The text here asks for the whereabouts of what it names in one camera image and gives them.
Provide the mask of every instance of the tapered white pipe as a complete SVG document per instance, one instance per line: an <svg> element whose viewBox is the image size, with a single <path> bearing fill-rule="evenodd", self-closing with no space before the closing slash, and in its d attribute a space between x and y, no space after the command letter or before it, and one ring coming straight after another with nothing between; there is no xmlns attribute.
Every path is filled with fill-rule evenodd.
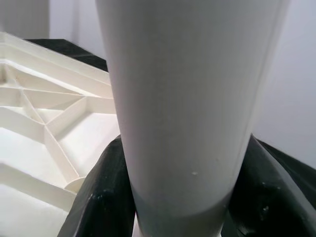
<svg viewBox="0 0 316 237"><path fill-rule="evenodd" d="M223 223L287 0L98 0L145 237Z"/></svg>

